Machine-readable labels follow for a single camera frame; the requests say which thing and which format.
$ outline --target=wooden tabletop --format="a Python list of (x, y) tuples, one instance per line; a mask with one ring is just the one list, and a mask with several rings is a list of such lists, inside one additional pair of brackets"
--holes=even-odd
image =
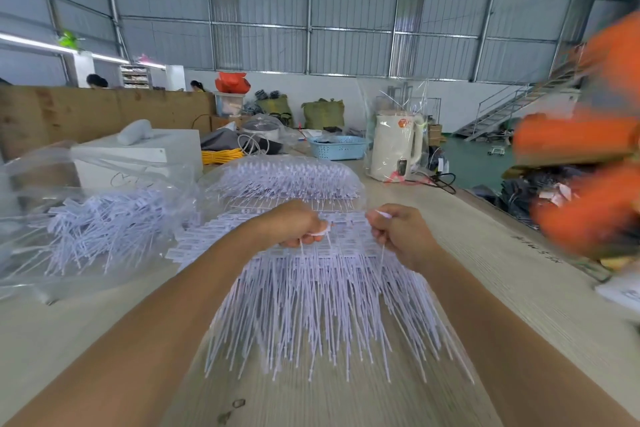
[[(359, 162), (350, 165), (362, 174)], [(423, 185), (362, 180), (370, 206), (396, 202), (419, 208), (444, 248), (640, 419), (640, 335), (627, 313), (593, 292), (593, 279), (457, 196)], [(163, 266), (116, 289), (51, 306), (26, 299), (0, 302), (0, 423), (173, 273), (175, 267)], [(324, 358), (316, 362), (312, 382), (302, 366), (286, 366), (272, 381), (262, 374), (255, 348), (239, 380), (222, 361), (204, 379), (201, 349), (163, 425), (215, 426), (230, 410), (228, 426), (501, 425), (482, 384), (470, 384), (454, 362), (433, 358), (423, 383), (394, 322), (387, 320), (387, 332), (391, 383), (380, 361), (352, 361), (347, 382), (344, 368)], [(245, 406), (234, 410), (236, 399)]]

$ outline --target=wooden partition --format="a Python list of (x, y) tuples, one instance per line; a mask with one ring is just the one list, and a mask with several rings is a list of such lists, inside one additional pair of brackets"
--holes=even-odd
[(211, 131), (212, 96), (202, 92), (0, 86), (0, 149), (5, 160), (62, 140), (82, 143), (139, 119), (154, 128)]

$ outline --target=forearm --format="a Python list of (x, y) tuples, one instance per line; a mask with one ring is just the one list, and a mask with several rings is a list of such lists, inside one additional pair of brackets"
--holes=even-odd
[(505, 427), (637, 427), (460, 262), (440, 248), (425, 261), (416, 268), (436, 293)]
[(7, 427), (155, 426), (215, 311), (262, 244), (251, 222), (124, 315)]

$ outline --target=fluorescent light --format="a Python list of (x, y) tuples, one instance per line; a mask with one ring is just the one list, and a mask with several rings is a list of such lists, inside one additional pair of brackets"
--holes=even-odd
[(93, 56), (93, 59), (100, 59), (101, 61), (116, 62), (120, 64), (129, 64), (129, 61), (127, 61), (126, 59), (116, 58), (114, 56), (105, 56), (104, 54), (96, 54), (96, 53), (91, 53), (91, 56)]
[(18, 44), (24, 44), (25, 46), (33, 46), (35, 48), (48, 49), (51, 51), (55, 51), (57, 53), (71, 53), (77, 54), (75, 49), (71, 48), (63, 48), (62, 46), (57, 46), (55, 44), (47, 44), (46, 42), (38, 42), (32, 39), (25, 39), (23, 37), (18, 37), (16, 35), (5, 34), (0, 32), (0, 39), (9, 42), (17, 42)]
[(160, 68), (160, 69), (166, 69), (166, 66), (164, 64), (152, 63), (152, 62), (149, 62), (149, 61), (138, 61), (138, 64), (141, 64), (142, 66), (157, 67), (157, 68)]

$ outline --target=electric kettle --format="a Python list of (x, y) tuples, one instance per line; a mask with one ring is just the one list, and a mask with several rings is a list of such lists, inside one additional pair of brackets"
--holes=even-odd
[(386, 182), (403, 181), (422, 155), (424, 118), (399, 110), (376, 115), (369, 176)]

